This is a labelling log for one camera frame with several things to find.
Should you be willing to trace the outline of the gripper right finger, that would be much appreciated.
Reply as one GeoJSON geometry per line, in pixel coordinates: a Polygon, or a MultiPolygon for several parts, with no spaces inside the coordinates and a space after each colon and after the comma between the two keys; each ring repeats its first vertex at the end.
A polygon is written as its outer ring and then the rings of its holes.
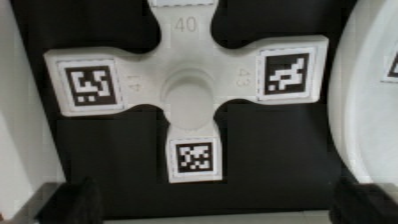
{"type": "Polygon", "coordinates": [[[398,224],[398,203],[376,184],[340,179],[329,219],[333,224],[398,224]]]}

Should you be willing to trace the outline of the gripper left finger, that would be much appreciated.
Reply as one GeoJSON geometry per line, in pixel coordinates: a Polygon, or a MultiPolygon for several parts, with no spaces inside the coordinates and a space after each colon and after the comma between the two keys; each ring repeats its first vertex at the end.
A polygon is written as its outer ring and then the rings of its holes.
{"type": "Polygon", "coordinates": [[[106,224],[104,198],[93,178],[42,185],[11,224],[106,224]]]}

